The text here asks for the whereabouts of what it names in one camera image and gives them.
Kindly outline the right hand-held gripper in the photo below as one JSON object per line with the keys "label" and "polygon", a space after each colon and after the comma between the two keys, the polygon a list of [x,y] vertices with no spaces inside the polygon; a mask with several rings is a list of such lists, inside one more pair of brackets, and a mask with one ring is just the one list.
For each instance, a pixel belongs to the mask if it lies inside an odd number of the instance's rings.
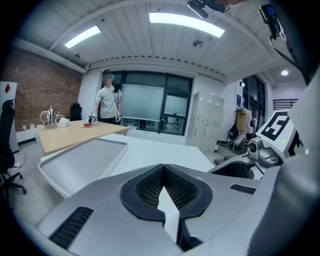
{"label": "right hand-held gripper", "polygon": [[286,159],[304,153],[304,144],[294,127],[287,111],[274,111],[266,123],[249,141],[247,154],[231,157],[210,169],[208,173],[216,175],[254,179],[253,164],[264,173],[266,169],[280,166]]}

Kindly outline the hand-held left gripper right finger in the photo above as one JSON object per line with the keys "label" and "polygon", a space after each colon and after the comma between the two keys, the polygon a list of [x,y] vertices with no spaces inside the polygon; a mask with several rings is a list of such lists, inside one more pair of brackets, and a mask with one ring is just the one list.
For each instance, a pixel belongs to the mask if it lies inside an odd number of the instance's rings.
{"label": "hand-held left gripper right finger", "polygon": [[257,190],[253,179],[164,165],[162,182],[177,207],[176,244],[189,251],[218,235]]}

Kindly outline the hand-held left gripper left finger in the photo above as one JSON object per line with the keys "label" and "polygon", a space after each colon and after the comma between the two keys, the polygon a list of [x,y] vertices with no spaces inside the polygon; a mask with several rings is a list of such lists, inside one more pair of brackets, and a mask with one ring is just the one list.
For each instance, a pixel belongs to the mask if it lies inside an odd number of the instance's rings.
{"label": "hand-held left gripper left finger", "polygon": [[150,165],[96,180],[55,207],[39,231],[74,256],[179,256],[159,210],[162,189],[183,182],[184,168]]}

